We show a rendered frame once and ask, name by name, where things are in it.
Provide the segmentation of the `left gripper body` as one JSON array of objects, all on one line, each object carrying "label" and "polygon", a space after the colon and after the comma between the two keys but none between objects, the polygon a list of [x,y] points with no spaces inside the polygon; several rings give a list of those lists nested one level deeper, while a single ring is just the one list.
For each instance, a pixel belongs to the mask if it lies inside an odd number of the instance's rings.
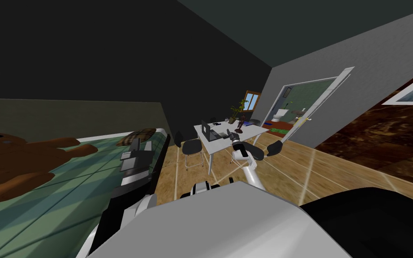
[{"label": "left gripper body", "polygon": [[137,173],[148,171],[153,161],[153,151],[134,150],[124,152],[120,157],[120,161],[122,161],[121,172]]}]

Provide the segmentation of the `white table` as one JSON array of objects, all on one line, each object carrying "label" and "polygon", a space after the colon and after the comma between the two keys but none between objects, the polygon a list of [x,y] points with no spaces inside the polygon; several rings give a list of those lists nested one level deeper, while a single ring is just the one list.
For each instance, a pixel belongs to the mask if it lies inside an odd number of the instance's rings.
[{"label": "white table", "polygon": [[[219,133],[226,133],[227,130],[229,130],[230,132],[235,132],[235,129],[237,129],[238,126],[239,126],[239,121],[237,120],[237,121],[234,121],[233,124],[230,124],[224,121],[224,122],[221,122],[220,125],[213,126],[212,128],[217,134],[219,134]],[[256,125],[248,125],[248,126],[243,126],[243,127],[244,128],[241,129],[242,133],[239,133],[240,139],[242,141],[246,141],[249,138],[255,137],[253,145],[256,144],[261,134],[269,130],[269,129],[256,126]],[[206,148],[207,153],[209,154],[208,174],[210,175],[212,171],[214,153],[227,149],[229,146],[232,145],[232,142],[229,139],[218,139],[218,140],[213,140],[210,142],[209,141],[210,133],[208,132],[208,128],[204,129],[203,121],[201,121],[200,125],[195,125],[194,129],[198,134],[198,138],[201,140],[201,142]]]}]

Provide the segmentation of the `wooden framed window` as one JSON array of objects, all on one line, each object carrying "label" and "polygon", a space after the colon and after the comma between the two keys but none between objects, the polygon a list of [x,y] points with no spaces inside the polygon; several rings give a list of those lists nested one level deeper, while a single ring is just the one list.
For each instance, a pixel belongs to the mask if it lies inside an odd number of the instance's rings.
[{"label": "wooden framed window", "polygon": [[244,112],[252,112],[258,103],[261,93],[248,90],[245,94]]}]

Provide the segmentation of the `white toilet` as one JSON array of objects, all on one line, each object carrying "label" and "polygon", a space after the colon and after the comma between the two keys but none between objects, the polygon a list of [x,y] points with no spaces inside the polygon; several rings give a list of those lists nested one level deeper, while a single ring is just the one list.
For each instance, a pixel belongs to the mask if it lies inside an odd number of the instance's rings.
[{"label": "white toilet", "polygon": [[279,109],[274,115],[273,118],[271,119],[272,122],[279,122],[280,119],[286,115],[288,112],[288,109]]}]

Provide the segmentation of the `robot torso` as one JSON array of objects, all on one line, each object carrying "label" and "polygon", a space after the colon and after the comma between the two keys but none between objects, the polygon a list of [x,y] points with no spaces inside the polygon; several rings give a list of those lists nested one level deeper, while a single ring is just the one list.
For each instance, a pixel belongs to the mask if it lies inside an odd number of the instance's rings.
[{"label": "robot torso", "polygon": [[351,258],[299,206],[235,182],[136,211],[87,258]]}]

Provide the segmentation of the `white door leaf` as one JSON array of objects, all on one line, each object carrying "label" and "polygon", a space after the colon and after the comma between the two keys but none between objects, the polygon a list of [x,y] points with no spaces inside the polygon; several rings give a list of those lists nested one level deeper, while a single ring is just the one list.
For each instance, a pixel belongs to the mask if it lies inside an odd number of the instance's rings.
[{"label": "white door leaf", "polygon": [[[349,67],[344,69],[339,76],[329,85],[329,87],[320,95],[320,97],[314,102],[314,104],[303,114],[302,117],[311,118],[311,115],[318,110],[318,108],[326,101],[326,99],[332,95],[335,90],[343,83],[343,81],[349,76],[351,71],[355,67]],[[290,136],[292,136],[300,127],[292,127],[289,132],[281,139],[282,143],[285,143]]]}]

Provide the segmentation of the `bed with green blanket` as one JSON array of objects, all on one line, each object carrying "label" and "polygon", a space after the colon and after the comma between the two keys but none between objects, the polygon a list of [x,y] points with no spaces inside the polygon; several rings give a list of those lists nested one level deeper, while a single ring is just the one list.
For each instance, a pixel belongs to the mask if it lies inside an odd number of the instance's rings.
[{"label": "bed with green blanket", "polygon": [[52,181],[0,203],[0,258],[76,258],[121,184],[120,138],[90,141],[98,152],[54,169]]}]

